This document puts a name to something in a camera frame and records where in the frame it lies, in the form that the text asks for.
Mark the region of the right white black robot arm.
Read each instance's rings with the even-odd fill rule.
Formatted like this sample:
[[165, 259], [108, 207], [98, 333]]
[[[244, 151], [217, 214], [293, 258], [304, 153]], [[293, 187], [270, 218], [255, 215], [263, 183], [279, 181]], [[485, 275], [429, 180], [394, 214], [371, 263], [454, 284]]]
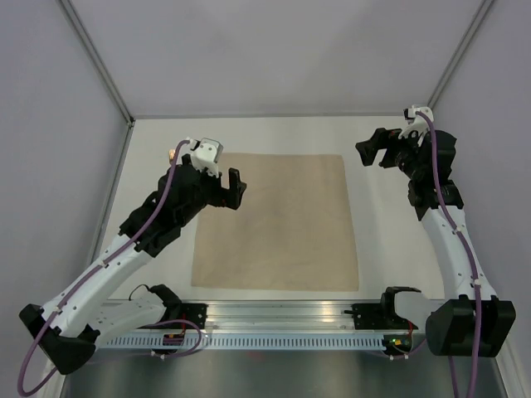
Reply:
[[365, 167], [383, 151], [379, 166], [396, 167], [408, 177], [408, 200], [436, 253], [445, 302], [424, 308], [413, 324], [424, 328], [436, 356], [496, 357], [516, 310], [511, 301], [499, 299], [470, 242], [464, 202], [451, 180], [456, 139], [441, 130], [408, 138], [400, 134], [400, 129], [378, 128], [355, 148]]

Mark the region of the beige cloth napkin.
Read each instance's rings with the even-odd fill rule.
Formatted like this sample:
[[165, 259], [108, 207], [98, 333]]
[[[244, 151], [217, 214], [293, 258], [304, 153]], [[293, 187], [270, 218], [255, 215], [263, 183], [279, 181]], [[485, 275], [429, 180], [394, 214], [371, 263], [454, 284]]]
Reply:
[[343, 158], [228, 153], [247, 188], [241, 206], [197, 217], [192, 286], [310, 292], [358, 290]]

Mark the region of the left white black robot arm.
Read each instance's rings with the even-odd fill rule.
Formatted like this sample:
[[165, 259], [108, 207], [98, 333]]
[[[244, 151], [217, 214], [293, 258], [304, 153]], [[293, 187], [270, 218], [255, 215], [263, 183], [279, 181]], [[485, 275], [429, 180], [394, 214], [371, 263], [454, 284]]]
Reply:
[[76, 281], [48, 303], [28, 304], [19, 318], [55, 368], [68, 375], [108, 341], [137, 328], [173, 328], [181, 299], [166, 285], [109, 310], [102, 303], [134, 272], [154, 260], [206, 206], [237, 209], [246, 184], [235, 168], [229, 186], [219, 177], [180, 163], [159, 178], [158, 188], [132, 211], [119, 233]]

